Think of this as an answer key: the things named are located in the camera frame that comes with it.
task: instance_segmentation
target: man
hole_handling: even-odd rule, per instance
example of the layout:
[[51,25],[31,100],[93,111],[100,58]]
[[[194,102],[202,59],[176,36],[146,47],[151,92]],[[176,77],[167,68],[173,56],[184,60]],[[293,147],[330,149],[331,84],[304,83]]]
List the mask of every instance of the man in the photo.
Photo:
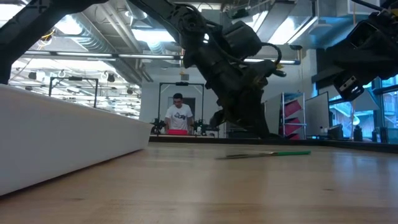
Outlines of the man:
[[192,131],[193,115],[191,108],[183,104],[181,93],[176,93],[173,96],[174,105],[172,105],[166,112],[166,133],[170,130],[187,130]]

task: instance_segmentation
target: table surface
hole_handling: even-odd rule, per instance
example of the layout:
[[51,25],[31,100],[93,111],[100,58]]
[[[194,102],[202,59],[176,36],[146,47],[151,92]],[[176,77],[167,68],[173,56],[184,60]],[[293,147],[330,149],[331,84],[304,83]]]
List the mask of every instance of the table surface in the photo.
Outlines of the table surface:
[[[306,150],[312,154],[214,160]],[[398,223],[398,156],[150,143],[144,151],[2,198],[0,223]]]

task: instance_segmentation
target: green handle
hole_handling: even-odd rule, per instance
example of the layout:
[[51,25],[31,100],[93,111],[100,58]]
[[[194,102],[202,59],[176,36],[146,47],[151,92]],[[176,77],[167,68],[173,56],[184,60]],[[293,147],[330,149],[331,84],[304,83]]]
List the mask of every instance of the green handle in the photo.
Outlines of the green handle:
[[276,156],[293,156],[293,155],[309,155],[311,151],[301,151],[301,152],[276,152]]

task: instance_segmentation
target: white foam block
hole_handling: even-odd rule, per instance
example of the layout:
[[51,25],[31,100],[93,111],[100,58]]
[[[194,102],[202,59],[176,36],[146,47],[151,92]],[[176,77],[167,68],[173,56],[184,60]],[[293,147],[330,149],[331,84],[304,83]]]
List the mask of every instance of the white foam block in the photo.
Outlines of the white foam block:
[[0,195],[144,149],[151,128],[0,85]]

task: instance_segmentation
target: white t-shirt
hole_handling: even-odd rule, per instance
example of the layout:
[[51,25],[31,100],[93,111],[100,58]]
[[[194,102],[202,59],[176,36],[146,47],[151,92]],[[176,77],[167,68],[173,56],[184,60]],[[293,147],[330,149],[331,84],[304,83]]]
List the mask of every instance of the white t-shirt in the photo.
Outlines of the white t-shirt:
[[182,104],[181,108],[175,105],[171,106],[166,112],[166,118],[170,119],[170,129],[174,130],[188,130],[188,118],[191,118],[191,108]]

